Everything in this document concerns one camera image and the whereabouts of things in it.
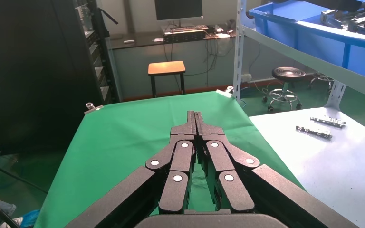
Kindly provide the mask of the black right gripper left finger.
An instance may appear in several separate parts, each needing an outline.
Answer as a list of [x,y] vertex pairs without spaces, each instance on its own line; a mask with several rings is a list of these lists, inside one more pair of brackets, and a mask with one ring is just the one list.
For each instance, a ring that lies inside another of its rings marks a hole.
[[195,164],[194,111],[175,126],[170,142],[108,193],[67,224],[68,228],[133,228],[156,208],[182,213],[187,208]]

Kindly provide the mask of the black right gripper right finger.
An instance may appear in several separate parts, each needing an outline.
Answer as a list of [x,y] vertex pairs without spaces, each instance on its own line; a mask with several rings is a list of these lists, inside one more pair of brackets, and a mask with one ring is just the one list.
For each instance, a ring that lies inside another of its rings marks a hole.
[[286,228],[353,228],[355,225],[253,155],[232,145],[222,128],[195,114],[200,161],[212,183],[217,209],[270,216]]

